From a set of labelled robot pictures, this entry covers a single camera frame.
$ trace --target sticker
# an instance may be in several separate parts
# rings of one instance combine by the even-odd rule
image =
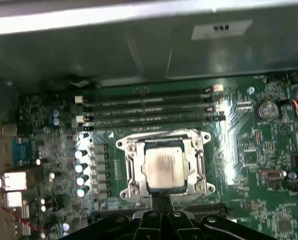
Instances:
[[[250,27],[252,20],[220,22],[194,26],[191,40],[206,40],[241,36]]]

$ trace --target motherboard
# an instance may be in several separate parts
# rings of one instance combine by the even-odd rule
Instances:
[[[55,240],[109,214],[132,217],[168,191],[198,221],[216,214],[298,240],[290,99],[276,74],[20,96],[15,171],[41,173],[27,177],[33,197],[22,203],[39,228],[23,235]]]

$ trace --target red wire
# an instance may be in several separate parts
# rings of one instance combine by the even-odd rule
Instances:
[[[39,227],[37,227],[37,226],[33,226],[33,225],[31,225],[28,221],[25,221],[23,218],[21,218],[20,216],[16,215],[14,212],[12,212],[12,211],[6,209],[5,207],[0,206],[0,210],[6,211],[6,212],[7,212],[8,214],[10,214],[12,217],[16,218],[16,219],[19,221],[19,223],[21,223],[21,224],[25,224],[26,226],[28,226],[29,228],[34,229],[34,230],[37,231],[37,232],[38,232],[38,231],[44,231],[44,230],[45,230],[45,228],[43,228],[43,227],[39,228]]]
[[[298,111],[298,103],[295,99],[292,100],[293,101],[293,104],[295,106],[295,109]]]

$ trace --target green circuit board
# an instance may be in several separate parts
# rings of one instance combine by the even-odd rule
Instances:
[[[95,221],[98,213],[132,215],[150,208],[120,198],[127,175],[125,153],[116,147],[116,141],[135,133],[197,129],[211,134],[203,147],[206,178],[216,190],[191,202],[188,210],[197,219],[220,214],[277,239],[298,240],[298,192],[286,187],[298,183],[294,110],[290,104],[280,104],[289,99],[291,86],[286,75],[21,96],[17,140],[30,144],[32,163],[37,158],[49,160],[43,165],[46,179],[50,172],[62,173],[39,186],[39,197],[64,195],[65,207],[56,213],[39,212],[39,222],[56,214],[57,224],[48,238],[57,239],[68,219],[86,219],[78,229]],[[268,108],[268,103],[277,109]],[[81,133],[89,137],[78,139]],[[90,171],[89,191],[84,197],[77,196],[75,151],[81,149],[96,149],[88,158],[89,166],[96,165],[96,159],[106,163],[108,184],[102,195],[96,190],[96,173]],[[262,170],[280,170],[287,176],[270,180],[261,175]],[[288,177],[289,173],[297,177]],[[186,204],[181,200],[174,203],[176,208]]]

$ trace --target cpu socket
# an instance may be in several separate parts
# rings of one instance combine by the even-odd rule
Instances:
[[[168,191],[174,201],[192,201],[215,192],[206,181],[203,145],[211,135],[196,129],[135,133],[116,142],[125,152],[127,188],[120,197],[150,202],[152,192]]]

